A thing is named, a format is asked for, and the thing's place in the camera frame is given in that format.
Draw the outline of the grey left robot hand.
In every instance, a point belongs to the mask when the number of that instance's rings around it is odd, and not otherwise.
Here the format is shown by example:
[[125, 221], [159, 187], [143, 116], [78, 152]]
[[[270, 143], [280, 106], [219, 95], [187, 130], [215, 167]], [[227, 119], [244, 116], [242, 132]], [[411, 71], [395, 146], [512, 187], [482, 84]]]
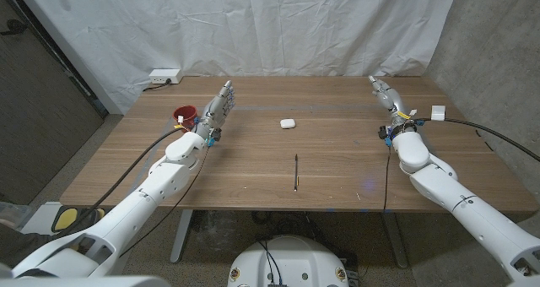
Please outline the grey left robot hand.
[[201, 136], [208, 144], [219, 141], [221, 127], [234, 106], [235, 91], [233, 82], [228, 80], [219, 93], [203, 109], [195, 133]]

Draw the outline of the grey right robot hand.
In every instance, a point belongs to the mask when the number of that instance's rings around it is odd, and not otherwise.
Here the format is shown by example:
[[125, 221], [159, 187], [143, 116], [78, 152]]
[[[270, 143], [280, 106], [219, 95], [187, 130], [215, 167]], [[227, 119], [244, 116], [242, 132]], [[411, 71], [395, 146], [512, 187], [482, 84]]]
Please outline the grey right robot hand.
[[411, 114], [405, 113], [406, 107], [398, 92], [374, 76], [369, 76], [368, 79], [373, 87], [372, 94], [387, 109], [391, 118], [391, 125], [387, 128], [387, 137], [394, 139], [400, 133], [416, 132], [416, 124]]

